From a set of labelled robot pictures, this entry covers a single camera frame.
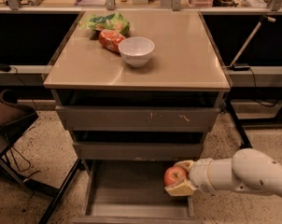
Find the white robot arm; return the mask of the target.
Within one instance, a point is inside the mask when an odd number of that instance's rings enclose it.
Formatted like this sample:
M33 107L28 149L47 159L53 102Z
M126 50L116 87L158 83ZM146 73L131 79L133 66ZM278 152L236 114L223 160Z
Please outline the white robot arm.
M196 190L228 190L282 198L282 165L257 149L244 148L229 159L176 162L164 173L163 182L174 197L191 196Z

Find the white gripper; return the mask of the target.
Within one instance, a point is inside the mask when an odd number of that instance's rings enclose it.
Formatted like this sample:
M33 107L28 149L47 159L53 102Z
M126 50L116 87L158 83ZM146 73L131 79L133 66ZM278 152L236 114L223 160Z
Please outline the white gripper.
M164 189L170 195L174 197L191 196L195 190L201 192L213 193L214 188L209 180L208 170L211 159L200 159L196 162L193 160L178 161L175 166L184 169L189 173L188 179L181 179L173 185L166 186Z

